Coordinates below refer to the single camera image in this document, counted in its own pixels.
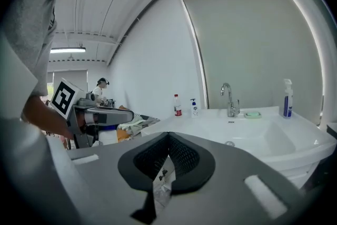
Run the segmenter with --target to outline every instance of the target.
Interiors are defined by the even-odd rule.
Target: faucet
[[[220,94],[222,96],[224,95],[226,87],[228,89],[228,99],[229,99],[229,102],[228,102],[228,105],[227,105],[227,116],[229,118],[233,118],[240,113],[240,101],[237,100],[237,108],[235,108],[234,104],[233,104],[233,101],[232,101],[232,89],[231,89],[230,84],[228,84],[228,83],[224,83],[222,85]]]

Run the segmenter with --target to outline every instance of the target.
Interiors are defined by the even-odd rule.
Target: fluorescent light
[[[85,53],[85,48],[83,47],[52,48],[51,54],[56,54],[56,53]]]

